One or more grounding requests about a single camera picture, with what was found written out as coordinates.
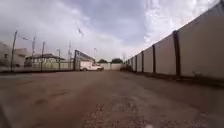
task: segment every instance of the pole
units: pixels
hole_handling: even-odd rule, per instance
[[[96,58],[97,58],[97,49],[96,48],[94,48],[94,52],[95,52],[95,63],[97,62],[96,61]]]
[[[72,47],[72,45],[71,45],[71,42],[69,42],[69,48],[68,48],[68,59],[69,59],[69,68],[71,68],[71,47]]]
[[[61,69],[61,50],[58,49],[58,54],[59,54],[59,58],[58,58],[58,69]]]
[[[34,55],[34,50],[35,50],[35,43],[36,43],[36,37],[34,36],[33,37],[33,42],[32,42],[32,66],[34,65],[33,55]]]
[[[14,40],[13,40],[13,45],[12,45],[12,56],[11,56],[11,72],[13,72],[13,59],[14,59],[14,49],[15,49],[15,44],[16,44],[16,37],[17,37],[18,31],[15,32],[14,35]]]
[[[45,46],[45,42],[43,42],[43,47],[42,47],[41,65],[40,65],[41,72],[43,71],[44,46]]]
[[[76,57],[77,57],[76,54],[77,54],[77,50],[75,50],[75,53],[74,53],[74,59],[73,59],[73,70],[74,70],[74,71],[76,71],[76,62],[77,62],[77,61],[76,61]]]

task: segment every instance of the roof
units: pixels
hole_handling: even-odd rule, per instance
[[[42,55],[41,54],[35,54],[33,56],[28,56],[26,58],[28,58],[28,59],[41,59],[42,58]],[[43,58],[54,58],[54,59],[59,59],[60,58],[60,60],[65,60],[64,58],[55,56],[55,55],[53,55],[51,53],[49,53],[49,54],[43,54]]]

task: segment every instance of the gravel lot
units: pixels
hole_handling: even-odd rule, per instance
[[[122,72],[0,76],[12,128],[223,128],[223,89]]]

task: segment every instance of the concrete wall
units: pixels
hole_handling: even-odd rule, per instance
[[[110,63],[100,64],[100,66],[103,67],[104,70],[110,70],[110,69],[111,69],[111,67],[110,67],[110,66],[111,66]]]
[[[179,30],[182,75],[224,78],[224,9],[221,4]]]
[[[133,69],[133,71],[136,71],[136,67],[135,67],[135,65],[136,65],[135,56],[132,59],[133,59],[132,69]]]
[[[122,64],[111,64],[111,70],[120,70]]]
[[[133,57],[130,59],[130,66],[132,67],[133,69]]]
[[[131,65],[131,59],[128,60],[128,65]]]
[[[153,54],[152,47],[147,48],[144,51],[144,72],[153,72]]]
[[[179,29],[177,37],[176,45],[173,35],[155,44],[156,73],[176,75],[176,70],[179,71],[176,69],[179,67],[176,66],[176,47],[180,50],[177,57],[180,57],[182,76],[224,79],[224,2]],[[141,57],[137,56],[137,69],[140,71]],[[144,51],[144,72],[153,72],[152,47]]]
[[[137,55],[137,72],[142,72],[142,53]]]
[[[176,58],[173,36],[169,35],[157,44],[156,49],[156,73],[176,74]]]
[[[43,68],[47,69],[59,69],[59,63],[58,62],[45,62],[43,63]],[[41,63],[34,63],[35,68],[41,68]],[[73,62],[61,62],[60,63],[60,69],[73,69]]]
[[[105,64],[100,64],[100,66],[104,67],[104,70],[120,70],[122,64],[105,63]]]

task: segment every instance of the wall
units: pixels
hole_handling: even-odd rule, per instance
[[[137,55],[137,72],[142,72],[142,53]]]
[[[101,67],[104,68],[104,70],[110,70],[111,69],[111,65],[110,63],[104,63],[104,64],[100,64]]]
[[[224,1],[154,46],[155,53],[152,46],[144,51],[144,72],[224,80]],[[136,71],[135,57],[132,59]]]
[[[11,56],[12,55],[12,49],[4,44],[4,42],[0,41],[0,63],[4,63],[7,66],[10,66],[11,64]],[[21,57],[16,52],[14,52],[14,59],[13,64],[19,64],[20,66],[24,66],[25,57]]]
[[[111,70],[120,70],[122,64],[111,64]]]
[[[144,72],[153,72],[152,47],[149,47],[144,51]]]
[[[173,36],[169,35],[157,44],[156,51],[156,73],[175,75],[175,49]]]
[[[111,64],[111,63],[102,63],[100,64],[104,70],[120,70],[122,64]]]
[[[135,64],[136,64],[136,62],[135,62],[135,56],[132,58],[133,59],[133,64],[132,64],[132,69],[133,69],[133,71],[136,71],[136,67],[135,67]]]
[[[133,57],[130,59],[130,62],[131,62],[131,67],[132,67],[132,69],[134,70],[134,68],[133,68],[133,63],[134,63],[134,61],[133,61]]]
[[[224,78],[224,9],[221,4],[179,31],[182,75]]]

